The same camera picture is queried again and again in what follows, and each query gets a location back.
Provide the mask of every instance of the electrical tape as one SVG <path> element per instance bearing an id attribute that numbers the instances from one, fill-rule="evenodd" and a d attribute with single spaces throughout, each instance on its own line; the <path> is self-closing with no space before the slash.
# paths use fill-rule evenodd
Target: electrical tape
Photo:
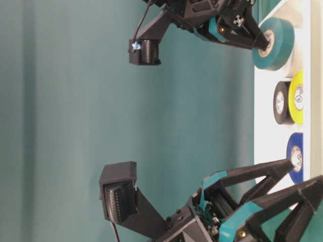
<path id="1" fill-rule="evenodd" d="M 298 72 L 289 87 L 288 107 L 293 121 L 303 124 L 303 71 Z"/>
<path id="2" fill-rule="evenodd" d="M 278 124 L 293 124 L 289 112 L 288 92 L 291 82 L 279 82 L 276 86 L 273 100 L 274 116 Z"/>
<path id="3" fill-rule="evenodd" d="M 291 56 L 295 42 L 293 25 L 283 19 L 269 18 L 261 26 L 265 37 L 270 40 L 266 51 L 253 49 L 253 62 L 259 69 L 277 71 Z"/>
<path id="4" fill-rule="evenodd" d="M 302 183 L 304 181 L 304 160 L 303 160 L 303 134 L 294 133 L 287 145 L 287 159 L 290 159 L 294 165 L 294 169 L 289 172 L 292 181 L 295 184 Z"/>

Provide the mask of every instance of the black cable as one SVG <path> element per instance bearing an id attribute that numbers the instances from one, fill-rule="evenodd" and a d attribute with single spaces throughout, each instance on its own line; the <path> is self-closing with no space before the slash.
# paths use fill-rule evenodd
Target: black cable
<path id="1" fill-rule="evenodd" d="M 139 22 L 139 24 L 138 24 L 138 27 L 137 27 L 137 29 L 136 29 L 136 31 L 135 31 L 135 33 L 134 33 L 134 35 L 133 35 L 133 39 L 132 39 L 132 42 L 134 43 L 134 42 L 136 42 L 136 38 L 137 38 L 137 34 L 138 34 L 138 31 L 139 31 L 139 29 L 140 29 L 140 26 L 142 25 L 142 22 L 144 21 L 144 19 L 146 18 L 146 15 L 147 15 L 147 13 L 148 13 L 148 10 L 149 10 L 149 8 L 150 8 L 150 6 L 153 4 L 153 0 L 149 0 L 148 1 L 148 3 L 147 3 L 147 6 L 146 6 L 146 10 L 145 10 L 145 13 L 144 13 L 144 15 L 142 16 L 142 18 L 141 18 L 141 20 L 140 20 L 140 22 Z"/>
<path id="2" fill-rule="evenodd" d="M 118 235 L 118 231 L 117 231 L 117 228 L 116 228 L 116 225 L 111 222 L 111 226 L 113 228 L 113 233 L 115 234 L 115 237 L 116 237 L 116 242 L 120 242 L 120 239 L 119 239 L 119 235 Z"/>

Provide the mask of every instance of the black 3d-printed part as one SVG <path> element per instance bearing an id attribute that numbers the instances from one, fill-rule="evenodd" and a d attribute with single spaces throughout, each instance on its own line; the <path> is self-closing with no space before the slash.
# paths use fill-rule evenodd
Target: black 3d-printed part
<path id="1" fill-rule="evenodd" d="M 132 182 L 105 186 L 104 195 L 107 213 L 113 223 L 121 223 L 131 214 L 136 213 L 135 190 Z"/>

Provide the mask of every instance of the tape core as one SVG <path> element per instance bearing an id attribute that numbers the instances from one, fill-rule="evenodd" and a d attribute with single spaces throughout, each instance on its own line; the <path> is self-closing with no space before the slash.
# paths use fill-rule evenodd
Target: tape core
<path id="1" fill-rule="evenodd" d="M 297 145 L 293 146 L 291 150 L 291 161 L 294 165 L 294 171 L 300 172 L 303 167 L 303 154 Z"/>
<path id="2" fill-rule="evenodd" d="M 295 106 L 298 110 L 303 109 L 303 85 L 298 85 L 294 94 Z"/>
<path id="3" fill-rule="evenodd" d="M 276 111 L 278 114 L 282 114 L 283 110 L 284 110 L 284 95 L 282 91 L 279 91 L 276 97 Z"/>
<path id="4" fill-rule="evenodd" d="M 262 49 L 258 50 L 261 57 L 267 57 L 271 53 L 275 45 L 275 33 L 273 30 L 266 30 L 264 32 L 264 36 L 266 37 L 267 41 L 269 41 L 269 45 L 267 46 L 267 49 L 265 51 L 263 51 Z"/>

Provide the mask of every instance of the teal wall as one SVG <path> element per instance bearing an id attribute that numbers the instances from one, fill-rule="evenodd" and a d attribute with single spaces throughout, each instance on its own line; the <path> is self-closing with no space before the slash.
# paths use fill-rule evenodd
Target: teal wall
<path id="1" fill-rule="evenodd" d="M 206 175 L 252 163 L 251 52 L 172 26 L 163 64 L 132 66 L 144 7 L 0 3 L 0 241 L 113 241 L 98 199 L 108 163 L 137 161 L 138 186 L 162 216 Z"/>

